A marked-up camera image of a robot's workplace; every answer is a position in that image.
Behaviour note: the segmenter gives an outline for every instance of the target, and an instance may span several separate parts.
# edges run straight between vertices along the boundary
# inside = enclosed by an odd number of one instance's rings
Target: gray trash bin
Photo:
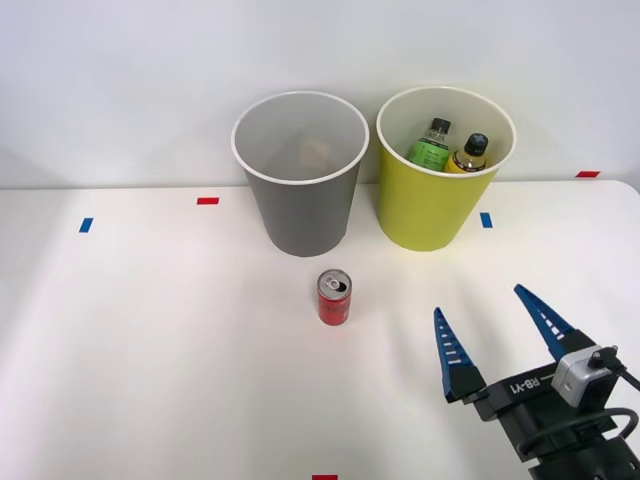
[[[362,114],[326,93],[274,95],[240,116],[233,153],[280,250],[310,257],[340,243],[368,144]]]

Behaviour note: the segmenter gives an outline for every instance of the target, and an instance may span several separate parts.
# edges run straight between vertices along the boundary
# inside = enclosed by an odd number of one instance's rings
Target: bottle label
[[[444,169],[448,157],[449,149],[446,145],[426,138],[418,140],[409,153],[410,162],[436,172]]]
[[[473,173],[473,172],[479,172],[480,170],[484,170],[484,168],[487,166],[486,162],[483,163],[482,165],[480,165],[479,167],[468,167],[466,165],[464,165],[462,162],[460,162],[460,160],[458,160],[458,157],[456,156],[457,152],[454,152],[451,154],[451,156],[449,157],[449,161],[447,162],[447,165],[444,167],[444,171],[446,173]]]

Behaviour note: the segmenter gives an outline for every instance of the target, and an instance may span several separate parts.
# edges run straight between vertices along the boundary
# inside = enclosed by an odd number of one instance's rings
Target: yellow trash bin
[[[447,138],[452,152],[463,148],[472,133],[489,138],[485,170],[440,173],[405,159],[436,117],[451,122]],[[419,87],[397,94],[382,106],[376,128],[382,143],[380,226],[401,247],[421,252],[453,240],[516,146],[516,129],[502,108],[454,87]]]

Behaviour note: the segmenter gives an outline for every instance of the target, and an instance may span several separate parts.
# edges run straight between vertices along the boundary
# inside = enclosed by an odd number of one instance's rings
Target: can lid
[[[351,278],[337,268],[327,270],[318,277],[318,293],[328,300],[341,300],[351,293]]]
[[[464,151],[473,157],[479,157],[484,155],[487,145],[489,145],[489,139],[486,135],[472,133],[469,140],[467,140],[467,144],[464,146]]]
[[[442,118],[434,118],[433,122],[431,122],[431,130],[444,133],[445,135],[449,133],[449,127],[451,127],[451,122]]]

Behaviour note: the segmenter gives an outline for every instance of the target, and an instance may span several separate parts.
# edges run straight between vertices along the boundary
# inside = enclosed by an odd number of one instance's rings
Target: trash bin
[[[452,152],[462,149],[472,133],[489,138],[485,170],[441,173],[405,159],[436,117],[451,122],[447,138]],[[418,87],[395,95],[378,113],[376,128],[382,143],[380,226],[393,242],[421,252],[453,240],[516,146],[515,126],[502,108],[454,87]]]
[[[320,92],[274,95],[240,116],[231,145],[276,247],[309,257],[340,243],[369,145],[353,105]]]

